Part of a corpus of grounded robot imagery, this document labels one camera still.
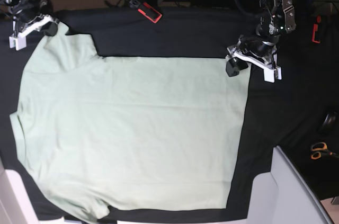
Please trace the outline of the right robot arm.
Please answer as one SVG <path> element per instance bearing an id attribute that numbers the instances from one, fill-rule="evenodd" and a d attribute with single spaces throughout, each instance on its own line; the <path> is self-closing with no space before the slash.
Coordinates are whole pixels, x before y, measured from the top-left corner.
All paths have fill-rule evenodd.
<path id="1" fill-rule="evenodd" d="M 9 46 L 17 51 L 26 47 L 26 38 L 32 32 L 54 36 L 59 20 L 54 17 L 51 0 L 1 0 L 1 14 L 12 21 Z"/>

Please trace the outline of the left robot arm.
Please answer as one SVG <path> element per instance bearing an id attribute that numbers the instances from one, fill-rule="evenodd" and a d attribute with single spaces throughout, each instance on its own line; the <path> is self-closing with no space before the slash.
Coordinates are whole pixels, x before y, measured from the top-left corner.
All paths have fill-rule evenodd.
<path id="1" fill-rule="evenodd" d="M 260 0 L 259 13 L 246 11 L 239 0 L 234 0 L 238 9 L 246 16 L 260 19 L 251 36 L 241 35 L 235 45 L 227 48 L 226 73 L 230 77 L 253 64 L 263 70 L 264 80 L 273 83 L 281 80 L 278 66 L 278 42 L 280 36 L 296 29 L 295 8 L 292 0 Z"/>

